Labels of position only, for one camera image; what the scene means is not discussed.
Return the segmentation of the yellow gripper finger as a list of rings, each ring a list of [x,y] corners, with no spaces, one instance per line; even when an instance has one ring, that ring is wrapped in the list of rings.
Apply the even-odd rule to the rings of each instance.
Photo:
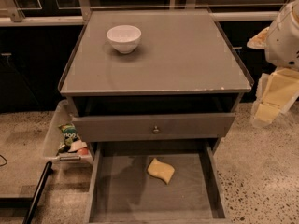
[[[260,33],[258,33],[254,37],[252,37],[248,41],[247,47],[251,48],[251,49],[264,49],[268,30],[269,30],[269,28],[266,27],[263,30],[261,30]]]
[[[270,125],[279,114],[287,113],[298,97],[298,71],[277,68],[270,75],[262,73],[251,109],[251,124],[257,128]]]

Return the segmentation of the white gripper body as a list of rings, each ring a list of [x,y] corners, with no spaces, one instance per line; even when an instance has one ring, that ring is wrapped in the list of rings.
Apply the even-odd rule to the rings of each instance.
[[[276,67],[299,69],[299,2],[290,2],[271,23],[265,58]]]

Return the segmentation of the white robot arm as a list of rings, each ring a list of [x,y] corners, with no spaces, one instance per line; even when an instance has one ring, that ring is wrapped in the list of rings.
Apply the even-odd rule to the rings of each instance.
[[[299,97],[299,0],[287,4],[247,46],[263,49],[265,59],[276,67],[270,75],[262,73],[251,109],[251,124],[265,127]]]

